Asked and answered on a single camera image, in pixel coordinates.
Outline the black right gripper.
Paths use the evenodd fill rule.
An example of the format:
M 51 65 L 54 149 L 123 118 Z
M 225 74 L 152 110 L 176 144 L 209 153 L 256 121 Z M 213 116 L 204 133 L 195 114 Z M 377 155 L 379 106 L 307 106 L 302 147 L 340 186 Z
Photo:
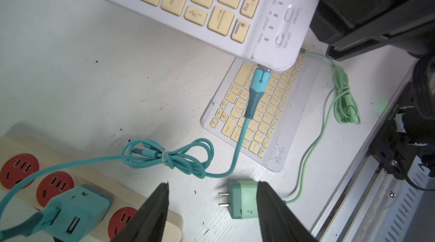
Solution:
M 435 0 L 319 0 L 310 27 L 337 61 L 387 45 L 420 58 L 435 53 Z

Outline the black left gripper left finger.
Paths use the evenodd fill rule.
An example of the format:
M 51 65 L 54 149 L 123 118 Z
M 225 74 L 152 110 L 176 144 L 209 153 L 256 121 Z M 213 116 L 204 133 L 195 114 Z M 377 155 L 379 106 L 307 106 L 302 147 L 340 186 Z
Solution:
M 161 183 L 111 242 L 162 242 L 168 208 L 169 183 Z

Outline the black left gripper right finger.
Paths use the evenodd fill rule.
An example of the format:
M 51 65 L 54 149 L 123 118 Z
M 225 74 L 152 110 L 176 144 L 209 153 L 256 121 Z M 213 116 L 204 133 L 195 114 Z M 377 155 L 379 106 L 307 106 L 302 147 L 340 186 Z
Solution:
M 264 242 L 315 242 L 267 182 L 258 182 L 257 209 Z

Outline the light green usb charger plug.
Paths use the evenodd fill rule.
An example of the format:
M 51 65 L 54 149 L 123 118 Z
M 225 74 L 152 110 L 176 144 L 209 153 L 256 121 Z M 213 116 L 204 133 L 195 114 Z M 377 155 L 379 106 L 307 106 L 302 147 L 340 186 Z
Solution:
M 257 208 L 258 182 L 253 180 L 230 180 L 227 184 L 227 192 L 220 192 L 220 196 L 227 197 L 226 203 L 220 203 L 220 207 L 229 210 L 232 219 L 258 218 Z

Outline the white keyboard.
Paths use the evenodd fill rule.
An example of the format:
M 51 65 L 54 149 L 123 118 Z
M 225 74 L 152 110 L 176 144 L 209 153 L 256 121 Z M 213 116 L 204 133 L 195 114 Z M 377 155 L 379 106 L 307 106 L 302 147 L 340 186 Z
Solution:
M 272 71 L 294 65 L 319 0 L 107 0 Z
M 301 53 L 285 72 L 273 73 L 259 102 L 241 152 L 274 173 L 282 171 L 321 60 Z M 256 66 L 235 59 L 201 117 L 203 127 L 235 147 L 248 105 Z

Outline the teal usb charger plug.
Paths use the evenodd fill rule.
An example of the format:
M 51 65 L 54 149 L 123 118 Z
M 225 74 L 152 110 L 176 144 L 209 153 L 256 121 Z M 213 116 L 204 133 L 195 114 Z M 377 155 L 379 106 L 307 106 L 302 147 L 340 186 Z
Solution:
M 112 203 L 112 196 L 95 187 L 74 187 L 48 202 L 57 214 L 43 231 L 62 242 L 78 242 L 102 222 Z

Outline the aluminium frame rail base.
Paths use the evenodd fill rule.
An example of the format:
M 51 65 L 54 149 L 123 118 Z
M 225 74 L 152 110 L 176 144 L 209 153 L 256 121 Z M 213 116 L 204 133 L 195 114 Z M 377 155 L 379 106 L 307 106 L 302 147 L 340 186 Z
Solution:
M 369 154 L 387 117 L 399 107 L 416 107 L 420 116 L 435 120 L 435 62 L 420 60 L 407 75 L 401 88 L 388 104 L 362 148 L 339 182 L 326 208 L 311 229 L 319 242 L 402 242 L 407 235 L 434 239 L 434 232 L 422 224 L 412 225 L 417 212 L 424 218 L 435 217 L 435 191 L 416 190 L 380 167 Z M 435 177 L 421 170 L 415 158 L 409 171 L 413 182 L 435 189 Z

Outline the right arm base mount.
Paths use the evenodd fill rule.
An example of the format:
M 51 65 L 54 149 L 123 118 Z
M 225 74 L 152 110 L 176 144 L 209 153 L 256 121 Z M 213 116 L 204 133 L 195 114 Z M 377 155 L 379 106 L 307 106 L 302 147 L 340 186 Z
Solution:
M 405 180 L 416 190 L 433 192 L 413 182 L 409 176 L 415 158 L 421 170 L 435 177 L 435 121 L 420 116 L 416 107 L 404 106 L 393 110 L 369 146 L 380 167 L 398 180 Z

